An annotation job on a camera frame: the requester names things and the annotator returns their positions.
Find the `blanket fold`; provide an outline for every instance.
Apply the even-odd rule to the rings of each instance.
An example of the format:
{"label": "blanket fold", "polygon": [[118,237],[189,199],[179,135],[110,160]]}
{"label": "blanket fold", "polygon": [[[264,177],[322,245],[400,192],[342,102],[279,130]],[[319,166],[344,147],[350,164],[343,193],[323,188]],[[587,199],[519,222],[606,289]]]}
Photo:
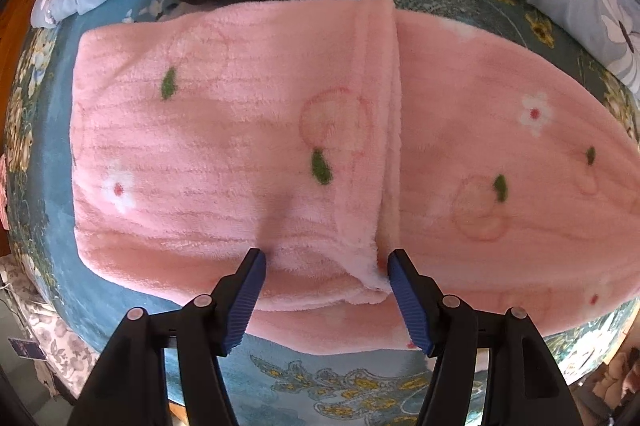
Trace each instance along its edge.
{"label": "blanket fold", "polygon": [[248,332],[302,352],[412,348],[385,276],[396,247],[543,334],[640,287],[625,129],[529,50],[391,0],[87,32],[70,141],[92,271],[183,305],[260,247]]}

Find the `fleece blanket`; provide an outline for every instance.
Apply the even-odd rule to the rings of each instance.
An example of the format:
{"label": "fleece blanket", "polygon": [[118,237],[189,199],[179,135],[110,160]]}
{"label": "fleece blanket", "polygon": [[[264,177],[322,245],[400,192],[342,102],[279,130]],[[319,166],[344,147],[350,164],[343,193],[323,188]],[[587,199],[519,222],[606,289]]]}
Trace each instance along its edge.
{"label": "fleece blanket", "polygon": [[88,32],[70,140],[89,268],[184,304],[258,246],[248,332],[302,352],[411,346],[395,247],[543,334],[640,284],[638,150],[606,109],[530,51],[391,0]]}

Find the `mattress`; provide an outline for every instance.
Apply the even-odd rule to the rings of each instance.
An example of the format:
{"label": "mattress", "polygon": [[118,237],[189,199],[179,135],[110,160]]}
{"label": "mattress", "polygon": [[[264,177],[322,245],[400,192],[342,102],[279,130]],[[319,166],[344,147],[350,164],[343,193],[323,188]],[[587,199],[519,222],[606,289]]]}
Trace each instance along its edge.
{"label": "mattress", "polygon": [[[638,143],[630,94],[551,19],[524,0],[394,0],[405,10],[453,18],[493,32],[555,64],[580,82]],[[40,291],[63,320],[100,351],[129,308],[174,310],[169,301],[124,289],[89,271],[74,238],[69,144],[72,71],[83,32],[117,22],[152,22],[180,10],[176,0],[108,0],[53,29],[28,34],[6,126],[8,216],[14,253],[33,263]],[[630,301],[593,322],[546,338],[568,382],[600,364],[638,311]],[[169,397],[182,403],[175,353],[167,356]],[[431,371],[412,350],[309,356],[245,337],[221,359],[241,424],[413,424]],[[477,373],[468,414],[481,414],[486,371]]]}

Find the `blanket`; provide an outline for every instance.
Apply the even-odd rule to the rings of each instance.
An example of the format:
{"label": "blanket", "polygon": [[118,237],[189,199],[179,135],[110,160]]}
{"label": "blanket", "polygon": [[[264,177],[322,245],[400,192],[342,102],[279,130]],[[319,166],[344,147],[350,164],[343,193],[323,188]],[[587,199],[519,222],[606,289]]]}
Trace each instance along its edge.
{"label": "blanket", "polygon": [[82,37],[73,97],[83,262],[182,305],[261,247],[248,332],[298,351],[407,348],[398,246],[543,334],[637,292],[637,147],[569,76],[471,26],[391,0],[110,26]]}

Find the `ribbed blue pad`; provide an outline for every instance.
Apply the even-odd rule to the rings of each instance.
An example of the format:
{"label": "ribbed blue pad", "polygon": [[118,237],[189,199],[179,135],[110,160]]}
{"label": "ribbed blue pad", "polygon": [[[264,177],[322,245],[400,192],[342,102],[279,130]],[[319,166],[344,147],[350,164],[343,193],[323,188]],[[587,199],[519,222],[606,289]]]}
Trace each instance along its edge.
{"label": "ribbed blue pad", "polygon": [[222,343],[227,354],[242,341],[249,318],[254,311],[255,302],[260,295],[262,284],[264,284],[266,273],[267,258],[263,252],[260,252],[244,278],[238,296],[229,310],[226,321],[226,337]]}
{"label": "ribbed blue pad", "polygon": [[398,257],[395,255],[389,256],[388,274],[391,289],[393,289],[396,296],[398,307],[402,313],[404,324],[409,330],[412,342],[420,347],[426,355],[430,355],[433,350],[433,342],[429,337],[427,315],[422,309]]}

